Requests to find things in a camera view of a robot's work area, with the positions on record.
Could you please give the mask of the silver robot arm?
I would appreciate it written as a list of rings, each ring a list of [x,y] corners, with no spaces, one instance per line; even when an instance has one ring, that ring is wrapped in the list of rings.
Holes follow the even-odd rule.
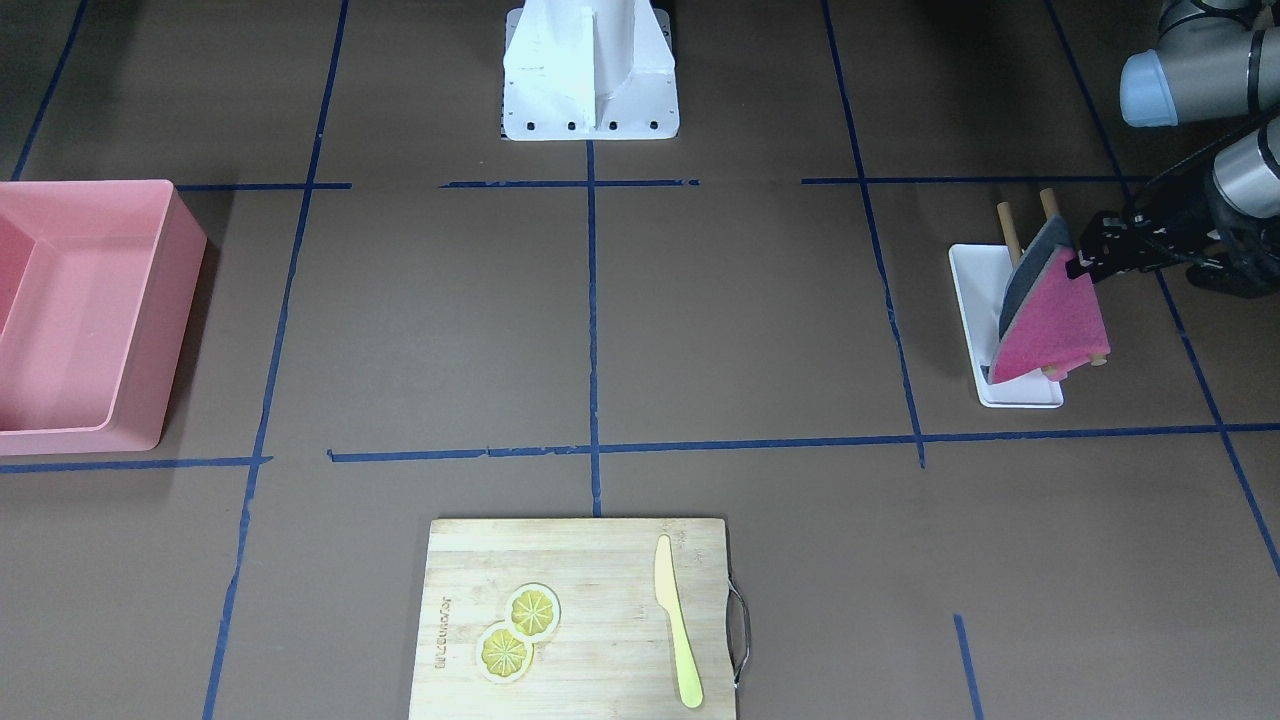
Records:
[[[1167,1],[1156,45],[1121,72],[1135,128],[1242,118],[1242,126],[1097,214],[1066,273],[1101,282],[1183,265],[1196,287],[1277,292],[1279,28],[1275,1]]]

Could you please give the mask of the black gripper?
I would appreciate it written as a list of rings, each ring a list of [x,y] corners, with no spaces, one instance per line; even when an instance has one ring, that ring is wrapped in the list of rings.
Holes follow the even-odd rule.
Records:
[[[1201,258],[1201,229],[1170,223],[1149,214],[1097,213],[1075,242],[1066,274],[1098,284],[1129,272],[1149,273],[1192,264]]]

